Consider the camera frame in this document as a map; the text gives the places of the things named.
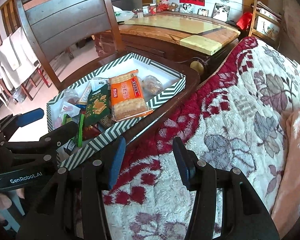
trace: orange cracker package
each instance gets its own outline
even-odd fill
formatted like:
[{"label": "orange cracker package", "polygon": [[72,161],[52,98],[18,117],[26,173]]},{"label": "orange cracker package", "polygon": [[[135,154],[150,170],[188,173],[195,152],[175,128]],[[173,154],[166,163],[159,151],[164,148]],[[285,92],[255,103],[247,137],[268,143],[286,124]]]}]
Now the orange cracker package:
[{"label": "orange cracker package", "polygon": [[116,122],[146,116],[153,109],[146,105],[139,83],[138,70],[109,78],[111,84],[112,117]]}]

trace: marble tabletop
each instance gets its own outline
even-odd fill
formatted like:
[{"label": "marble tabletop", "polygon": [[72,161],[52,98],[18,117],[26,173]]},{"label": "marble tabletop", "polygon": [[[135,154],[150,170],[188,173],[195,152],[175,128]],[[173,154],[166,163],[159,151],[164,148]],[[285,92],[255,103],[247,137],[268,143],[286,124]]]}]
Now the marble tabletop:
[{"label": "marble tabletop", "polygon": [[168,41],[207,55],[213,55],[236,39],[240,32],[207,19],[180,15],[154,15],[125,21],[121,34]]}]

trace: jar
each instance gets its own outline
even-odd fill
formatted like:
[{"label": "jar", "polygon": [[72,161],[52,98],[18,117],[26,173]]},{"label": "jar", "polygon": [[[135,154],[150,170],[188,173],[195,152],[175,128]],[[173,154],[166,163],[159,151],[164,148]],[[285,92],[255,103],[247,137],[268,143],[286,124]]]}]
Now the jar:
[{"label": "jar", "polygon": [[144,16],[149,15],[149,6],[143,6],[142,10],[143,10],[143,15]]},{"label": "jar", "polygon": [[155,3],[151,3],[149,7],[149,12],[151,15],[156,15],[157,14],[157,8]]}]

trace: wedding photo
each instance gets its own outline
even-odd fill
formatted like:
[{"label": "wedding photo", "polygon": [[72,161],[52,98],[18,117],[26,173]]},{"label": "wedding photo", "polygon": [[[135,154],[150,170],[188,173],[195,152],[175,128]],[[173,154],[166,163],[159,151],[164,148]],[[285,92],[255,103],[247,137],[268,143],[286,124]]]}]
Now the wedding photo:
[{"label": "wedding photo", "polygon": [[214,6],[212,18],[226,22],[228,20],[230,6],[216,3]]}]

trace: red floral blanket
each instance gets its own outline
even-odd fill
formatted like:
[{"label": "red floral blanket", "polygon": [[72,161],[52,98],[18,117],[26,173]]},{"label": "red floral blanket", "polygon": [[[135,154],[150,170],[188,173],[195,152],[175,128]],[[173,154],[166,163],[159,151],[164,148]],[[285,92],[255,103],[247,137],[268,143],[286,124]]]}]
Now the red floral blanket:
[{"label": "red floral blanket", "polygon": [[[243,39],[154,134],[126,152],[117,184],[104,193],[112,237],[184,238],[195,192],[182,185],[175,136],[216,168],[240,168],[271,211],[287,154],[285,121],[298,108],[300,74],[291,62],[260,40]],[[221,200],[218,192],[215,236]],[[80,236],[79,212],[77,219]]]}]

